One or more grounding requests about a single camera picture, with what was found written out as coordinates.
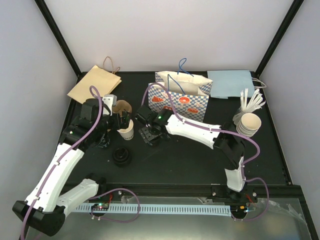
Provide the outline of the single black lid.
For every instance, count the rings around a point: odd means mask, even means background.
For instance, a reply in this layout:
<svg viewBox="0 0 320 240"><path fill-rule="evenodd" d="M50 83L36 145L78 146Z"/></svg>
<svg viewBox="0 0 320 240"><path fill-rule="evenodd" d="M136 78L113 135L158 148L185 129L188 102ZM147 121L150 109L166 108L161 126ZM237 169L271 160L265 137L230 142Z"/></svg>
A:
<svg viewBox="0 0 320 240"><path fill-rule="evenodd" d="M157 147L163 139L161 137L156 137L148 142L151 147Z"/></svg>

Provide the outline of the blue checkered paper bag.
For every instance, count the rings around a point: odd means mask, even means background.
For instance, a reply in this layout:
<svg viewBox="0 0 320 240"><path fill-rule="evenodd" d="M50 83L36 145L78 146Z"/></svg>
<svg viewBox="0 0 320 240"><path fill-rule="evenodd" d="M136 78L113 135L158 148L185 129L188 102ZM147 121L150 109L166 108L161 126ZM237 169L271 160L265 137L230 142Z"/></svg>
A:
<svg viewBox="0 0 320 240"><path fill-rule="evenodd" d="M205 118L213 81L183 69L187 59L178 63L178 71L155 72L155 85L148 90L148 106L156 112L171 110L173 103L178 114L202 122Z"/></svg>

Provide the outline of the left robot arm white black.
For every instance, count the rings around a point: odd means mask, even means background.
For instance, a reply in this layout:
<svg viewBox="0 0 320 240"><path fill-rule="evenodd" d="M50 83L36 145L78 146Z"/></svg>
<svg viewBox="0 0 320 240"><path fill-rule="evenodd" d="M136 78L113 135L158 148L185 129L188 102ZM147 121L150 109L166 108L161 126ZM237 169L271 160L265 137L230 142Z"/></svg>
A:
<svg viewBox="0 0 320 240"><path fill-rule="evenodd" d="M88 148L107 147L108 132L127 128L131 113L131 105L114 95L105 95L101 100L89 98L82 104L80 114L63 130L54 157L37 186L12 207L24 226L54 236L82 202L91 197L101 200L107 195L106 180L93 174L68 192L61 191Z"/></svg>

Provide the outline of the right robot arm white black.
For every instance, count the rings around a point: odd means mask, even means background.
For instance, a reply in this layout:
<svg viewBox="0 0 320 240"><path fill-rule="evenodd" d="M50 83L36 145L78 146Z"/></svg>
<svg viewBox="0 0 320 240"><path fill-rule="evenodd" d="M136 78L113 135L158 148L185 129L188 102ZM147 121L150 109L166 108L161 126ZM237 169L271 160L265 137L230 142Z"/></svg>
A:
<svg viewBox="0 0 320 240"><path fill-rule="evenodd" d="M134 118L143 124L139 134L150 146L158 144L160 139L168 141L171 136L180 136L199 142L212 150L220 150L231 164L224 170L227 197L233 202L238 202L246 195L246 177L243 170L245 144L233 132L226 132L230 124L205 124L176 115L173 110L166 108L156 112L146 105L138 108Z"/></svg>

